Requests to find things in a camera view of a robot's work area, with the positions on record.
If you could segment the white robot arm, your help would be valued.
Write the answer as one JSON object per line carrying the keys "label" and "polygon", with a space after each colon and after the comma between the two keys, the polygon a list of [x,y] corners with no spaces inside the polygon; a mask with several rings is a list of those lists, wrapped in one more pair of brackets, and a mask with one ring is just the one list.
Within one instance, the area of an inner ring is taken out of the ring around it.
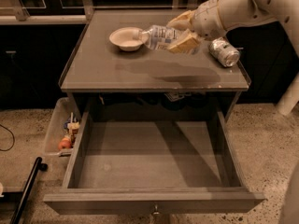
{"label": "white robot arm", "polygon": [[[170,46],[174,53],[198,44],[197,38],[216,39],[239,27],[277,21],[299,52],[299,0],[208,0],[167,25],[185,32]],[[299,224],[299,139],[290,125],[260,127],[253,135],[261,144],[241,150],[250,168],[248,183],[266,197],[261,219],[248,224]]]}

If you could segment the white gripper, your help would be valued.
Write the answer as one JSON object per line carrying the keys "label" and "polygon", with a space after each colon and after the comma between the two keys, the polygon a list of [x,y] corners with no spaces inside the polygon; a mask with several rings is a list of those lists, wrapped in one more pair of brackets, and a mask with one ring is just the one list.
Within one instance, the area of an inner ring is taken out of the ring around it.
{"label": "white gripper", "polygon": [[172,32],[171,42],[167,46],[172,53],[192,52],[201,45],[201,37],[214,40],[227,33],[221,22],[219,0],[208,0],[195,11],[185,11],[166,26],[177,29]]}

